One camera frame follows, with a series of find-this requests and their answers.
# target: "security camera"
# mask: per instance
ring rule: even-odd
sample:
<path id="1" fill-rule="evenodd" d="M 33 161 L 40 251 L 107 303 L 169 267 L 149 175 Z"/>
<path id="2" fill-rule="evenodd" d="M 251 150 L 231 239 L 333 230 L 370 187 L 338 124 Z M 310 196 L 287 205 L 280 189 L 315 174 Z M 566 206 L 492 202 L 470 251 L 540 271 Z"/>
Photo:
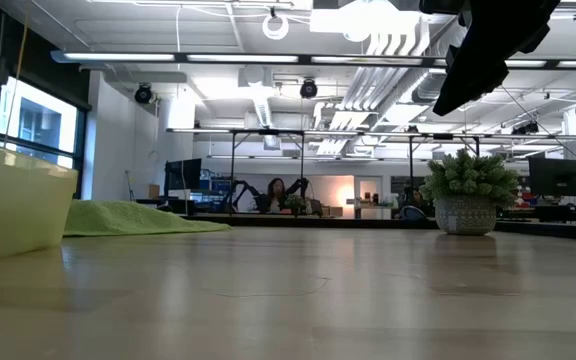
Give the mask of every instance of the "security camera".
<path id="1" fill-rule="evenodd" d="M 139 84 L 139 89 L 135 92 L 135 101 L 144 105 L 152 104 L 157 99 L 157 96 L 150 88 L 151 85 L 148 83 Z"/>
<path id="2" fill-rule="evenodd" d="M 312 99 L 317 96 L 317 85 L 315 84 L 315 80 L 304 80 L 304 84 L 301 85 L 301 91 L 299 94 L 301 94 L 301 97 L 304 99 Z"/>

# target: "green mat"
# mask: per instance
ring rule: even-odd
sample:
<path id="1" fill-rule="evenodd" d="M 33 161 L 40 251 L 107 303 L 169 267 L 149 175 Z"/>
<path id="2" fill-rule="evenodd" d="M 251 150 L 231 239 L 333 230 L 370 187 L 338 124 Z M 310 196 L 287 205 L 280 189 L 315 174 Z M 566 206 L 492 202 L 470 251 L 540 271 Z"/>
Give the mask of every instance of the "green mat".
<path id="1" fill-rule="evenodd" d="M 64 236 L 196 233 L 229 229 L 228 225 L 185 220 L 134 202 L 73 200 Z"/>

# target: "cable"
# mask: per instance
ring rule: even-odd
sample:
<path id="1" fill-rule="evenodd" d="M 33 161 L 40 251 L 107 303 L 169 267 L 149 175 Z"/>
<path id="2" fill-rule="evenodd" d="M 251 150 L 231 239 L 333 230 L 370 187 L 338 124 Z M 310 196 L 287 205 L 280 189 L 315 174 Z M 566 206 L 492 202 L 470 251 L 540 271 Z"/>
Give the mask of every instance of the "cable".
<path id="1" fill-rule="evenodd" d="M 186 178 L 184 177 L 184 167 L 185 167 L 185 161 L 181 162 L 181 182 L 184 185 L 184 203 L 186 204 L 186 216 L 190 215 L 188 214 L 188 193 L 186 192 Z"/>
<path id="2" fill-rule="evenodd" d="M 177 52 L 181 52 L 181 40 L 179 39 L 179 12 L 181 12 L 182 7 L 177 9 L 177 15 L 175 15 L 175 35 L 177 35 Z M 181 64 L 177 64 L 177 71 L 181 69 Z"/>
<path id="3" fill-rule="evenodd" d="M 15 87 L 12 90 L 12 102 L 10 105 L 10 112 L 8 113 L 8 121 L 6 121 L 6 133 L 4 134 L 4 149 L 6 148 L 6 144 L 8 143 L 8 131 L 10 131 L 10 118 L 12 117 L 12 111 L 15 106 L 15 96 L 17 96 L 17 85 L 19 85 L 19 74 L 21 74 L 21 64 L 24 59 L 24 50 L 26 48 L 26 37 L 28 36 L 28 14 L 30 13 L 29 5 L 30 0 L 26 2 L 26 15 L 24 18 L 24 34 L 21 37 L 21 48 L 19 49 L 19 59 L 17 60 L 17 76 L 15 78 Z"/>
<path id="4" fill-rule="evenodd" d="M 294 21 L 294 22 L 298 22 L 298 23 L 301 23 L 301 24 L 310 25 L 310 22 L 296 19 L 296 18 L 293 17 L 293 16 L 286 16 L 286 18 L 287 18 L 288 20 L 292 20 L 292 21 Z"/>
<path id="5" fill-rule="evenodd" d="M 526 115 L 528 115 L 532 121 L 534 121 L 537 125 L 539 125 L 539 127 L 540 127 L 543 131 L 545 131 L 546 134 L 548 134 L 549 136 L 552 136 L 553 139 L 555 139 L 555 141 L 559 143 L 559 145 L 561 145 L 564 149 L 568 150 L 569 153 L 571 153 L 574 157 L 576 157 L 576 154 L 575 154 L 572 150 L 570 150 L 566 145 L 564 145 L 564 143 L 561 142 L 559 139 L 557 139 L 556 137 L 554 137 L 554 136 L 550 133 L 550 131 L 548 131 L 548 129 L 546 129 L 543 125 L 541 125 L 541 124 L 539 123 L 539 121 L 537 121 L 537 119 L 536 119 L 534 116 L 532 116 L 526 109 L 524 109 L 524 107 L 521 106 L 521 104 L 519 103 L 519 101 L 517 101 L 517 99 L 515 99 L 515 97 L 512 96 L 512 94 L 511 94 L 508 90 L 506 90 L 505 87 L 501 86 L 501 88 L 504 89 L 504 91 L 506 92 L 506 94 L 508 94 L 508 96 L 510 96 L 510 98 L 512 99 L 512 101 L 514 101 L 515 104 L 517 104 L 517 106 L 519 106 L 519 108 L 520 108 L 521 110 L 523 110 L 524 113 L 526 113 Z"/>
<path id="6" fill-rule="evenodd" d="M 266 17 L 266 16 L 268 16 L 268 14 L 250 14 L 250 15 L 218 14 L 218 13 L 204 10 L 202 8 L 199 8 L 199 7 L 190 7 L 190 6 L 184 6 L 184 9 L 195 10 L 195 11 L 199 11 L 201 13 L 212 15 L 212 16 L 227 17 L 227 18 L 254 18 L 254 17 Z"/>

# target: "wall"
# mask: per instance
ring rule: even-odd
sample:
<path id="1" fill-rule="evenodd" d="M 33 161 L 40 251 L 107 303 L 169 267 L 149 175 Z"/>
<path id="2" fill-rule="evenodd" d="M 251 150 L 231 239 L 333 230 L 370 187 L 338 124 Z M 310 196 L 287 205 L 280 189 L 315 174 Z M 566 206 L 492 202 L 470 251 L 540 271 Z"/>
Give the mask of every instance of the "wall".
<path id="1" fill-rule="evenodd" d="M 129 200 L 126 171 L 135 196 L 145 197 L 147 184 L 156 177 L 158 119 L 97 71 L 90 76 L 89 102 L 93 110 L 86 130 L 82 198 Z"/>

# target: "box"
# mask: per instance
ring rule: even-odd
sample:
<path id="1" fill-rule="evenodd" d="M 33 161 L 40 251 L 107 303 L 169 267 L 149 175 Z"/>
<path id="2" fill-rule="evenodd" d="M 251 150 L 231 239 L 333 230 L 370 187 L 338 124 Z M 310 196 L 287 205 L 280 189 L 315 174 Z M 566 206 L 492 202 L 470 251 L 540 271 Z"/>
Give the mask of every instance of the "box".
<path id="1" fill-rule="evenodd" d="M 148 199 L 159 199 L 159 185 L 148 185 Z"/>
<path id="2" fill-rule="evenodd" d="M 332 217 L 344 217 L 344 208 L 342 207 L 331 207 L 330 216 Z"/>
<path id="3" fill-rule="evenodd" d="M 0 148 L 0 257 L 59 246 L 77 171 Z"/>

